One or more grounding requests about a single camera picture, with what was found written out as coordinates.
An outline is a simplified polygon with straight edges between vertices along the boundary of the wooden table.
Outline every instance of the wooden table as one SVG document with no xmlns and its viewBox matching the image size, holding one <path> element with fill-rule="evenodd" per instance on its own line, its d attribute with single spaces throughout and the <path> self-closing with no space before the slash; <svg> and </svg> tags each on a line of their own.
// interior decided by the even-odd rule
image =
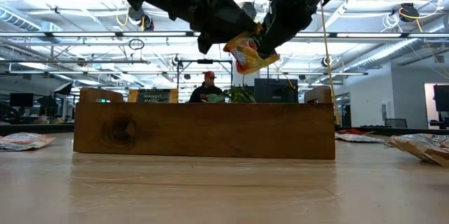
<svg viewBox="0 0 449 224">
<path fill-rule="evenodd" d="M 0 152 L 0 223 L 447 223 L 449 169 L 381 144 L 298 161 Z"/>
</svg>

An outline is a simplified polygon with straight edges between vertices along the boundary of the black monitor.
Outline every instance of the black monitor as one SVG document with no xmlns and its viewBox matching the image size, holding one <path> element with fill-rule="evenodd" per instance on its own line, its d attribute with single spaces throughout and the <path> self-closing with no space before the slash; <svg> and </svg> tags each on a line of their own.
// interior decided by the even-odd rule
<svg viewBox="0 0 449 224">
<path fill-rule="evenodd" d="M 434 86 L 436 111 L 449 112 L 449 86 Z"/>
<path fill-rule="evenodd" d="M 254 99 L 257 103 L 298 103 L 297 80 L 254 79 Z"/>
<path fill-rule="evenodd" d="M 12 107 L 32 107 L 34 103 L 33 93 L 10 93 L 9 105 Z"/>
</svg>

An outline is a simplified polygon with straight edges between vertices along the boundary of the red cap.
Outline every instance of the red cap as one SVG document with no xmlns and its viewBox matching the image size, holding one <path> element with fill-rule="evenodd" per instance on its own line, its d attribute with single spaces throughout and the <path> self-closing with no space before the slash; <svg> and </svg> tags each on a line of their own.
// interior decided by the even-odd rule
<svg viewBox="0 0 449 224">
<path fill-rule="evenodd" d="M 204 77 L 212 77 L 212 78 L 215 78 L 215 73 L 214 73 L 214 72 L 206 72 L 206 73 L 204 73 Z"/>
</svg>

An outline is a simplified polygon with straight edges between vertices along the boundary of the ceiling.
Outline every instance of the ceiling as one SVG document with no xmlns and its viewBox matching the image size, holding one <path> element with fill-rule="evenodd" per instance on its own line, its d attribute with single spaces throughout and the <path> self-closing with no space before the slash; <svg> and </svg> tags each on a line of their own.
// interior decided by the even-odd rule
<svg viewBox="0 0 449 224">
<path fill-rule="evenodd" d="M 254 2 L 258 9 L 268 7 L 265 0 L 235 0 L 237 3 Z M 440 18 L 447 13 L 449 0 L 332 0 L 324 6 L 326 29 L 328 32 L 418 32 L 415 22 L 398 22 L 394 17 L 387 17 L 393 8 L 398 9 L 402 3 L 414 3 L 421 16 L 427 16 L 420 20 L 424 28 L 428 22 Z M 129 7 L 126 0 L 0 0 L 0 8 L 5 7 L 14 11 L 24 19 L 36 24 L 53 23 L 64 32 L 140 32 L 140 28 L 126 21 L 126 12 Z M 145 13 L 151 15 L 154 21 L 154 31 L 187 31 L 188 23 L 182 20 L 171 21 L 167 13 L 149 5 L 143 6 Z M 257 17 L 262 19 L 264 11 L 261 10 Z M 305 32 L 322 32 L 321 12 L 313 16 L 313 22 L 306 28 Z M 23 32 L 7 22 L 0 21 L 2 32 Z M 176 87 L 175 74 L 162 74 L 162 72 L 173 72 L 173 59 L 175 56 L 182 60 L 196 60 L 208 58 L 214 60 L 231 60 L 229 54 L 222 52 L 223 44 L 214 45 L 207 55 L 200 54 L 197 50 L 196 37 L 145 37 L 142 41 L 145 46 L 141 50 L 134 51 L 128 45 L 130 39 L 112 38 L 64 38 L 58 44 L 44 43 L 38 39 L 9 38 L 4 37 L 19 46 L 25 46 L 35 51 L 36 56 L 26 53 L 31 59 L 49 58 L 54 60 L 117 60 L 118 63 L 95 63 L 81 67 L 70 63 L 58 63 L 48 65 L 56 70 L 93 71 L 93 70 L 119 70 L 119 71 L 141 71 L 160 72 L 160 74 L 136 74 L 125 77 L 126 79 L 112 79 L 110 76 L 98 76 L 96 84 L 105 86 L 134 86 L 135 82 L 146 87 Z M 328 50 L 332 58 L 337 58 L 337 63 L 350 63 L 363 54 L 381 46 L 385 41 L 378 43 L 363 42 L 361 40 L 330 41 Z M 277 65 L 283 72 L 308 71 L 316 72 L 323 70 L 321 60 L 326 53 L 324 43 L 320 41 L 293 41 L 285 43 L 277 48 L 281 60 Z M 425 48 L 418 49 L 418 54 L 428 53 Z M 415 54 L 404 57 L 409 60 Z M 14 70 L 35 70 L 36 68 L 25 65 L 14 65 Z M 181 76 L 182 86 L 186 89 L 194 88 L 201 84 L 202 75 L 195 72 L 206 70 L 216 71 L 219 76 L 218 86 L 231 84 L 229 63 L 212 65 L 197 65 L 196 63 L 186 67 L 184 74 L 193 72 L 191 79 L 187 80 Z M 78 79 L 72 74 L 61 74 L 65 78 Z"/>
</svg>

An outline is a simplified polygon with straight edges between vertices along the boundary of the person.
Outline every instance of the person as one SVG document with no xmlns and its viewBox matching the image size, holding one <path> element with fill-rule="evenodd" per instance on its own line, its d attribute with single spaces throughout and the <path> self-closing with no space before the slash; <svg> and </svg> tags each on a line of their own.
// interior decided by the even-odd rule
<svg viewBox="0 0 449 224">
<path fill-rule="evenodd" d="M 190 95 L 188 103 L 203 103 L 203 100 L 208 99 L 208 95 L 220 95 L 223 91 L 214 84 L 215 74 L 211 71 L 204 74 L 204 82 L 202 85 L 194 90 Z"/>
</svg>

